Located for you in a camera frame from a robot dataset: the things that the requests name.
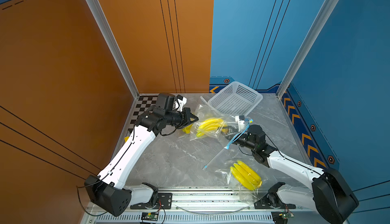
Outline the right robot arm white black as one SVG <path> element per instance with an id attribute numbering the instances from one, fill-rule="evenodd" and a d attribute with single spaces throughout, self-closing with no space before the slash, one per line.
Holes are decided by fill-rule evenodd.
<path id="1" fill-rule="evenodd" d="M 274 184 L 268 191 L 272 207 L 294 204 L 316 211 L 330 224 L 342 224 L 359 206 L 357 197 L 338 170 L 313 167 L 287 156 L 267 143 L 268 135 L 261 126 L 250 125 L 242 132 L 225 127 L 222 135 L 229 140 L 229 145 L 250 149 L 258 163 L 303 184 L 303 187 L 292 187 L 284 182 Z"/>

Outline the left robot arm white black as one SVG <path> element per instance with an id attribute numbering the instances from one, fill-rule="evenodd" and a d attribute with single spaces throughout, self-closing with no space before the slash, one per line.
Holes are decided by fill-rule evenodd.
<path id="1" fill-rule="evenodd" d="M 182 95 L 160 93 L 155 105 L 138 116 L 134 129 L 111 162 L 97 175 L 84 182 L 90 201 L 107 213 L 118 217 L 128 206 L 144 204 L 153 208 L 158 203 L 158 188 L 149 183 L 126 186 L 135 164 L 162 130 L 172 126 L 183 129 L 198 121 Z"/>

